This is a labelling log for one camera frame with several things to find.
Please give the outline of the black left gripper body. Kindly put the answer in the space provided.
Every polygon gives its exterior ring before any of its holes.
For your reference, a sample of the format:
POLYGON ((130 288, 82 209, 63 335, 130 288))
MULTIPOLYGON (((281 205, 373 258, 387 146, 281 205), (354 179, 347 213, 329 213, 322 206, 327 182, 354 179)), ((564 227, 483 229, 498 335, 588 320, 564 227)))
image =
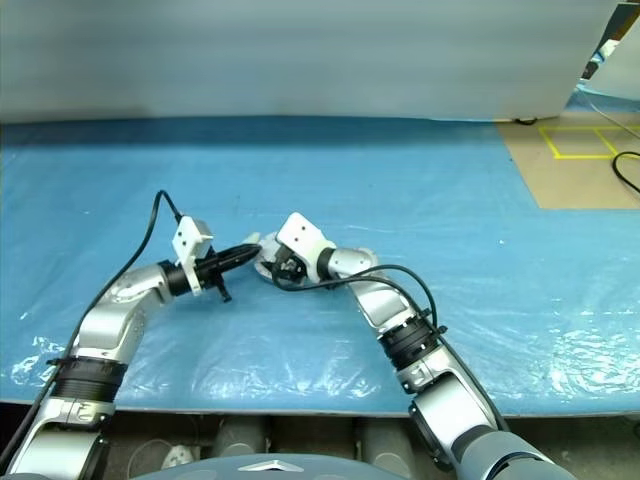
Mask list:
POLYGON ((223 278, 226 260, 222 252, 208 252, 204 258, 195 261, 195 273, 202 289, 216 288, 224 302, 232 300, 223 278))

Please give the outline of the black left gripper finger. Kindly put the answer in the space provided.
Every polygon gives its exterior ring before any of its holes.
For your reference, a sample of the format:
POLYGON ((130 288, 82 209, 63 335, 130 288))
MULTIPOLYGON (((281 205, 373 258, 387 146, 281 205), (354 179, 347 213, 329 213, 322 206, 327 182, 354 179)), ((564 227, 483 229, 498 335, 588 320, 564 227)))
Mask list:
POLYGON ((217 253, 220 263, 246 263, 256 257, 261 246, 256 243, 243 243, 217 253))
POLYGON ((260 249, 226 249, 222 251, 222 271, 228 272, 252 261, 260 249))

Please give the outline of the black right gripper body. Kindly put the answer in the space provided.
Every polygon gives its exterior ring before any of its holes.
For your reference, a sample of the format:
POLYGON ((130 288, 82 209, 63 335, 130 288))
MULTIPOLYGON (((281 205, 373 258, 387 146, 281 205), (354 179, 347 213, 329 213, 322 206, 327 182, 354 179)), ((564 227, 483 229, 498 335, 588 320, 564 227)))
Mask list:
POLYGON ((306 266, 288 247, 281 245, 275 254, 273 281, 302 284, 306 278, 306 266))

